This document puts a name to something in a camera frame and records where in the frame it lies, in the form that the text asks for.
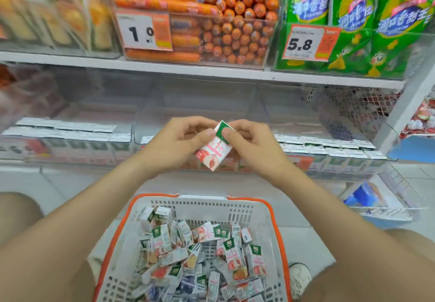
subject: knee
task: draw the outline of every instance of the knee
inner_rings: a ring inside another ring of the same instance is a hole
[[[0,245],[43,217],[32,198],[18,192],[0,193]]]
[[[435,242],[432,240],[406,229],[389,229],[386,232],[407,249],[418,252],[435,262]]]

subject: shopping basket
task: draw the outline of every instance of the shopping basket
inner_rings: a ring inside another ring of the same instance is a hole
[[[254,198],[142,194],[130,202],[112,238],[95,288],[94,302],[133,301],[134,273],[142,250],[139,238],[143,234],[138,217],[146,206],[171,207],[175,218],[186,220],[191,228],[207,221],[223,226],[238,221],[242,227],[247,226],[254,242],[263,250],[267,271],[265,302],[292,301],[284,244],[269,203]],[[206,259],[215,257],[213,246],[203,250]]]

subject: white shelf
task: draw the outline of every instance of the white shelf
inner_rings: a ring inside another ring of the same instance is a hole
[[[371,79],[364,77],[340,77],[321,74],[273,72],[264,70],[222,68],[215,66],[177,65],[165,63],[144,63],[118,59],[102,59],[74,56],[57,56],[39,53],[20,53],[0,51],[0,61],[17,63],[36,63],[86,68],[103,68],[115,70],[133,70],[150,73],[197,75],[205,77],[223,77],[230,79],[249,79],[276,82],[308,83],[317,85],[340,85],[368,88],[401,89],[402,80]]]

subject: green snack bag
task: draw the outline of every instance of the green snack bag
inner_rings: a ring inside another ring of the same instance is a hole
[[[410,46],[434,14],[434,0],[378,0],[368,77],[403,78]]]
[[[328,22],[328,2],[329,0],[288,0],[288,10],[286,23],[283,24],[279,39],[279,54],[276,70],[319,70],[324,63],[282,59],[287,45],[287,37],[291,32],[292,23],[326,25]]]
[[[366,74],[370,69],[374,5],[375,0],[329,1],[329,25],[342,30],[327,71]]]

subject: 5.8 price tag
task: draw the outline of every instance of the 5.8 price tag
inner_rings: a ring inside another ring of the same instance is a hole
[[[116,19],[125,48],[172,51],[169,14],[117,10]]]
[[[340,27],[293,24],[282,59],[328,61],[340,31]]]

